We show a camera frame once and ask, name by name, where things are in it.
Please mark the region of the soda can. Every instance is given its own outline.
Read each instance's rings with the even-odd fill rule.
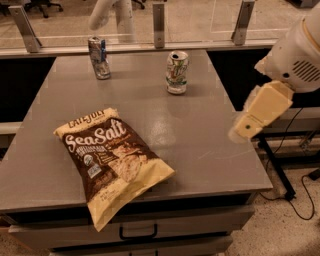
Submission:
[[[187,69],[189,56],[183,51],[173,51],[167,59],[167,91],[182,94],[187,90]]]
[[[111,76],[107,59],[106,42],[98,37],[88,39],[89,54],[96,78],[108,79]]]

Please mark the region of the chip bag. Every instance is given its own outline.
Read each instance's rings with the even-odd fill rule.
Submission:
[[[128,202],[175,172],[108,108],[57,128],[82,177],[97,231]]]

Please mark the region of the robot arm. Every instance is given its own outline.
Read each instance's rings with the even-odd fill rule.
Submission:
[[[234,142],[244,142],[281,116],[295,92],[320,87],[320,3],[279,39],[255,68],[273,81],[256,87],[229,131]]]

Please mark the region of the desk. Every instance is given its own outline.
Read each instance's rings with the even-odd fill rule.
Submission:
[[[142,248],[158,248],[156,253],[166,256],[193,255],[186,238],[196,239],[192,248],[209,248],[203,254],[230,245],[232,230],[253,214],[255,194],[272,185],[251,143],[233,144],[227,137],[234,110],[207,53],[188,53],[189,85],[181,96],[166,91],[169,52],[110,55],[109,80],[96,80],[88,56],[56,59],[0,166],[0,213],[15,224],[12,235],[31,248],[53,249],[53,255],[79,255],[64,249],[89,250],[88,244],[106,245],[105,255]],[[118,109],[177,173],[125,206],[103,234],[92,229],[81,178],[52,133],[107,107]],[[141,239],[128,245],[117,235],[119,227],[139,222],[158,225],[147,247]],[[168,246],[171,253],[161,254]],[[180,247],[175,251],[173,246]]]

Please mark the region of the drawer handle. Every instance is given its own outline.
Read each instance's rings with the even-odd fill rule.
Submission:
[[[156,250],[155,252],[154,252],[154,256],[158,256],[159,254],[158,254],[158,251]]]
[[[123,227],[120,227],[119,229],[119,236],[122,240],[131,240],[131,239],[151,239],[154,238],[158,233],[158,225],[153,225],[153,233],[151,235],[145,235],[145,236],[124,236],[123,235]]]

